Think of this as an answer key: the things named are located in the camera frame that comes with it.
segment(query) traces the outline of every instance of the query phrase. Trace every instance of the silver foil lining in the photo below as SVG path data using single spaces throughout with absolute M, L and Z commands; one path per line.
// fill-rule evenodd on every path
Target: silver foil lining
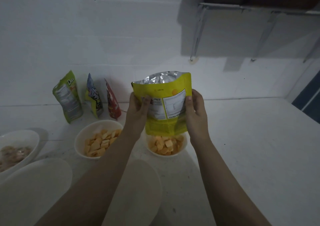
M 145 79 L 133 82 L 137 84 L 154 84 L 154 83 L 170 83 L 172 81 L 177 80 L 182 74 L 182 72 L 178 71 L 167 71 L 167 72 L 161 72 L 152 74 Z

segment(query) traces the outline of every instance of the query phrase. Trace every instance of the snack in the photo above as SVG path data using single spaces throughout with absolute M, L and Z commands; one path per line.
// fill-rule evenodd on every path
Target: snack
M 90 107 L 90 111 L 92 112 L 94 117 L 98 119 L 98 117 L 103 112 L 103 105 L 99 96 L 99 92 L 93 84 L 93 80 L 91 78 L 90 73 L 88 75 L 87 89 L 84 97 L 85 97 L 85 101 Z
M 182 135 L 176 135 L 173 137 L 155 136 L 149 140 L 149 149 L 159 155 L 174 155 L 180 151 L 183 142 Z
M 118 117 L 121 116 L 121 109 L 119 107 L 119 103 L 117 99 L 115 98 L 115 95 L 113 91 L 110 88 L 110 85 L 106 81 L 106 87 L 107 87 L 107 97 L 108 97 L 108 110 L 109 110 L 109 115 L 111 118 L 114 118 L 118 120 Z
M 91 138 L 85 140 L 84 154 L 88 157 L 100 157 L 121 134 L 122 130 L 108 131 L 102 129 Z
M 64 117 L 68 123 L 83 115 L 75 80 L 74 74 L 70 70 L 52 90 L 52 94 L 62 106 Z
M 0 152 L 0 172 L 3 172 L 24 160 L 31 153 L 31 148 L 5 146 Z
M 173 136 L 187 131 L 185 97 L 192 95 L 190 73 L 156 73 L 131 85 L 140 102 L 146 95 L 151 96 L 148 135 Z

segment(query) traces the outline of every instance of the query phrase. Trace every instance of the green snack bag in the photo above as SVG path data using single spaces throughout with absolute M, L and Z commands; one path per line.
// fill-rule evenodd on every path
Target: green snack bag
M 52 94 L 62 106 L 64 117 L 68 123 L 83 115 L 75 80 L 74 74 L 70 70 L 52 90 Z
M 93 84 L 93 79 L 91 78 L 90 73 L 88 75 L 87 89 L 84 97 L 94 117 L 98 119 L 99 115 L 103 112 L 103 105 L 99 92 Z

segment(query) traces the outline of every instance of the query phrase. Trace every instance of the red snack bag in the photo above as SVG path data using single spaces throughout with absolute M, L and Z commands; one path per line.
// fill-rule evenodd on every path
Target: red snack bag
M 106 81 L 106 87 L 107 87 L 107 97 L 108 97 L 108 110 L 109 110 L 109 115 L 111 118 L 114 118 L 118 120 L 118 117 L 121 116 L 121 109 L 119 107 L 119 103 L 117 99 L 115 98 L 115 95 Z

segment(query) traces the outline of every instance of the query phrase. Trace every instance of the white wall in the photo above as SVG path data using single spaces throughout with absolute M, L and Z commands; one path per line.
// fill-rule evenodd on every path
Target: white wall
M 303 73 L 315 75 L 305 70 L 318 59 L 302 63 L 320 34 L 314 17 L 279 17 L 250 63 L 264 12 L 212 11 L 191 66 L 200 1 L 0 0 L 0 106 L 56 104 L 52 88 L 70 69 L 81 93 L 91 72 L 102 91 L 110 80 L 119 102 L 131 81 L 167 70 L 191 72 L 205 99 L 286 97 Z

